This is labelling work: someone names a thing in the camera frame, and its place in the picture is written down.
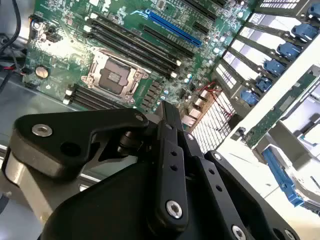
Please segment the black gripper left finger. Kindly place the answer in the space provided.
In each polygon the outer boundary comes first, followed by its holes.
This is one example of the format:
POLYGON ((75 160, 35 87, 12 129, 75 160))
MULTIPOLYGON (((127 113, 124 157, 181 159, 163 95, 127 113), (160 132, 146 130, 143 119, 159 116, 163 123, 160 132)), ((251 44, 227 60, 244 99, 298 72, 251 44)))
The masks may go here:
POLYGON ((123 170, 148 170, 150 228, 186 228, 185 160, 175 109, 158 122, 133 108, 25 115, 13 127, 13 182, 44 226, 66 200, 123 170))

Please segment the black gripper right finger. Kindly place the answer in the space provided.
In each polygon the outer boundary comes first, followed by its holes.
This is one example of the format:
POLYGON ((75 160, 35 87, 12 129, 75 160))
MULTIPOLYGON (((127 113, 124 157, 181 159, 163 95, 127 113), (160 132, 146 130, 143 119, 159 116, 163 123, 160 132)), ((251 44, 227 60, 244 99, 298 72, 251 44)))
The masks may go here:
POLYGON ((174 110, 184 152, 189 222, 179 240, 298 240, 295 230, 215 151, 203 154, 183 130, 174 110))

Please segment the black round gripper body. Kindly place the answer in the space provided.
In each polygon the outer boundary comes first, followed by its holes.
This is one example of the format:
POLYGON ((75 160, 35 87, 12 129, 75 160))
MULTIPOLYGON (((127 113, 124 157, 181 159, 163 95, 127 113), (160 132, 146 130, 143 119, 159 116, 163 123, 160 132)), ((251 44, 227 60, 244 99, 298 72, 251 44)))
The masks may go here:
POLYGON ((186 180, 188 225, 151 230, 154 180, 147 169, 125 169, 64 201, 49 217, 43 240, 223 240, 224 229, 198 180, 186 180))

